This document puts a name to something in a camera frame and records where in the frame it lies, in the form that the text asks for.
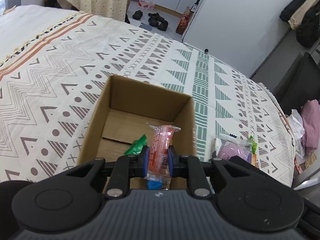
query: plastic bag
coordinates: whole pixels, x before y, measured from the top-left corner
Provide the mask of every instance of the plastic bag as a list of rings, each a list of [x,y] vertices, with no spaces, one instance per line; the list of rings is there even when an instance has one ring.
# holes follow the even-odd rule
[[[173,125],[152,126],[155,130],[150,150],[149,163],[146,179],[151,181],[162,182],[162,184],[169,184],[171,177],[168,168],[168,148],[174,132],[180,131],[179,127]]]
[[[155,4],[151,0],[139,0],[138,5],[147,10],[153,10],[155,7]]]
[[[124,155],[139,155],[144,145],[147,145],[147,137],[145,134],[142,135],[140,139],[135,140]]]
[[[246,162],[252,163],[252,140],[239,140],[230,135],[220,134],[218,138],[222,145],[217,154],[218,158],[229,160],[233,156],[239,156]]]

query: slipper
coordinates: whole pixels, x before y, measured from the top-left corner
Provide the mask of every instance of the slipper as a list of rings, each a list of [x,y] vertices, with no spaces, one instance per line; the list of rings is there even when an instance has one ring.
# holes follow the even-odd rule
[[[142,15],[143,15],[142,11],[139,10],[139,11],[136,11],[134,15],[132,15],[132,18],[135,20],[140,20]]]
[[[159,13],[148,13],[150,17],[156,17],[158,22],[164,21],[164,18],[159,15]]]
[[[168,27],[168,22],[163,20],[158,26],[158,29],[165,32],[167,30],[167,27]]]
[[[153,27],[158,27],[158,25],[159,25],[157,17],[150,17],[148,22],[149,22],[149,25],[151,25]]]

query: cardboard box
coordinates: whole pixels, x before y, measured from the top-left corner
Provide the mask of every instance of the cardboard box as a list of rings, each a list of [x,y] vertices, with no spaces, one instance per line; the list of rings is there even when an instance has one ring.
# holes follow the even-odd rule
[[[122,76],[111,76],[97,101],[78,164],[95,157],[114,162],[143,134],[150,146],[154,130],[147,123],[180,127],[181,131],[172,137],[172,145],[179,155],[196,155],[191,96]],[[145,186],[145,179],[131,179],[131,188]],[[171,188],[186,188],[185,179],[173,178]]]

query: mattress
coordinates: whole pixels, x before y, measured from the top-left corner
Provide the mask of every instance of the mattress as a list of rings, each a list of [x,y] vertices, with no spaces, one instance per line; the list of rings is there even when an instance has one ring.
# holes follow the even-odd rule
[[[30,9],[36,11],[18,7],[0,17],[7,28],[1,40],[19,33],[11,44],[16,50],[6,59],[3,53],[0,64],[0,181],[40,181],[74,167],[106,79],[122,75],[193,97],[201,161],[209,160],[220,133],[252,135],[259,168],[291,185],[292,133],[262,84],[142,28],[53,8],[38,8],[41,14],[32,21]],[[50,18],[52,10],[59,17]]]

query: bed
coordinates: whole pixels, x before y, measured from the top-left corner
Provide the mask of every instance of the bed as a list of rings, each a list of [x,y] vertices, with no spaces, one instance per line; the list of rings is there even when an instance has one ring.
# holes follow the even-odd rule
[[[106,79],[122,75],[192,95],[196,146],[253,135],[259,168],[291,186],[294,140],[262,85],[188,45],[84,12],[20,6],[0,17],[0,181],[40,181],[76,165]]]

